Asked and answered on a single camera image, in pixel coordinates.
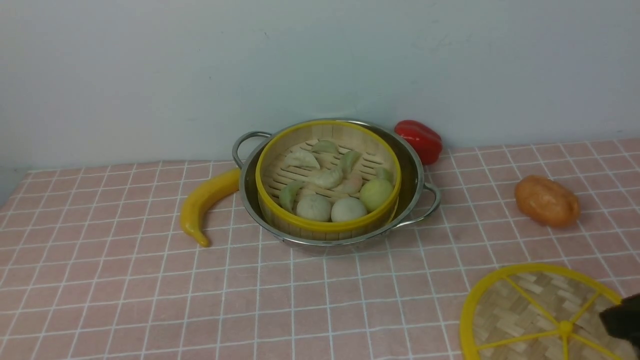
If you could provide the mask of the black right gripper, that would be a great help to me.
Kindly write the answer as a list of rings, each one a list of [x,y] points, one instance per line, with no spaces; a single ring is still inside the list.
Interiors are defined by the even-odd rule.
[[[631,344],[640,350],[640,294],[636,293],[599,313],[605,332],[613,338]]]

